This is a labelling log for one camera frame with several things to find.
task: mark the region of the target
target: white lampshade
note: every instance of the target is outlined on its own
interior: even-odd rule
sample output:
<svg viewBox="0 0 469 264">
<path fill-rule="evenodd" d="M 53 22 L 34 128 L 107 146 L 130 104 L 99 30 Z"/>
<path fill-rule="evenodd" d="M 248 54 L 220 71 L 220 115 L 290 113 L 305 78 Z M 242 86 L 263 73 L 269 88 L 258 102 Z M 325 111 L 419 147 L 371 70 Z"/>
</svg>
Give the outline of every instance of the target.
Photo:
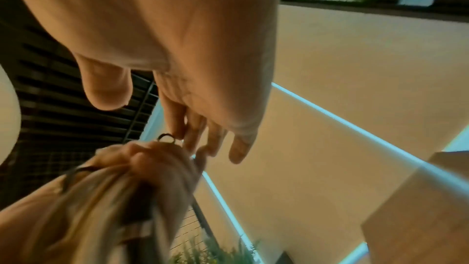
<svg viewBox="0 0 469 264">
<path fill-rule="evenodd" d="M 20 102 L 15 88 L 0 65 L 0 164 L 15 146 L 20 129 Z"/>
</svg>

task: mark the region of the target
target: wooden surface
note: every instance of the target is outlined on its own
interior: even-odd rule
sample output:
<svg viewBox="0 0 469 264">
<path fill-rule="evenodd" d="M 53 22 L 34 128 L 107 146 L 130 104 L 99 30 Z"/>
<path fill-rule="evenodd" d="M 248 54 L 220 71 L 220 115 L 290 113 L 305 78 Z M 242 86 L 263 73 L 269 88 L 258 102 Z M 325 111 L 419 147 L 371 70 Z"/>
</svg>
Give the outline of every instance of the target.
<svg viewBox="0 0 469 264">
<path fill-rule="evenodd" d="M 467 178 L 468 152 L 432 162 Z M 414 173 L 362 225 L 373 264 L 469 263 L 469 195 L 426 169 Z"/>
</svg>

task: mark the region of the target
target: hand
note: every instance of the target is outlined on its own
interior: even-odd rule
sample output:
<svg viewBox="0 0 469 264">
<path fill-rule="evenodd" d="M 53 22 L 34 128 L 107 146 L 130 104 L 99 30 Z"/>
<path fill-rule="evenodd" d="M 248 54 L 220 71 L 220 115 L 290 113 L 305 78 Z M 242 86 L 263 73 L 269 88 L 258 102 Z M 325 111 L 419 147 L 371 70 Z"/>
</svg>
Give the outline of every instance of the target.
<svg viewBox="0 0 469 264">
<path fill-rule="evenodd" d="M 141 179 L 157 187 L 157 201 L 171 242 L 184 218 L 206 164 L 205 148 L 193 160 L 174 144 L 129 142 L 97 152 L 84 166 L 130 165 Z M 21 250 L 35 223 L 57 200 L 63 176 L 0 212 L 0 262 L 20 263 Z"/>
<path fill-rule="evenodd" d="M 208 126 L 210 155 L 232 131 L 230 160 L 246 156 L 269 97 L 278 0 L 25 2 L 75 56 L 95 107 L 127 104 L 130 70 L 151 70 L 170 132 L 189 152 Z"/>
</svg>

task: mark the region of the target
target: skin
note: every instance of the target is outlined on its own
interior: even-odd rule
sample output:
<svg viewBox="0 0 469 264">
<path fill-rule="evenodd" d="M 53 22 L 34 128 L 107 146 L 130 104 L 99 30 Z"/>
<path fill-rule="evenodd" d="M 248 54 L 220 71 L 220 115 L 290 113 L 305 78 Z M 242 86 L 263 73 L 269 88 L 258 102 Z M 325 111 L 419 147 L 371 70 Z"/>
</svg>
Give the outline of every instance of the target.
<svg viewBox="0 0 469 264">
<path fill-rule="evenodd" d="M 155 189 L 161 213 L 172 242 L 181 225 L 193 192 L 207 163 L 207 147 L 201 147 L 192 159 L 181 147 L 161 142 L 129 142 L 97 152 L 84 166 L 122 167 L 145 180 Z M 59 198 L 63 176 L 0 212 L 0 255 L 2 263 L 22 263 L 27 239 L 34 225 Z"/>
<path fill-rule="evenodd" d="M 90 102 L 128 103 L 131 69 L 153 71 L 170 132 L 193 152 L 249 152 L 274 71 L 278 0 L 24 0 L 75 56 Z"/>
</svg>

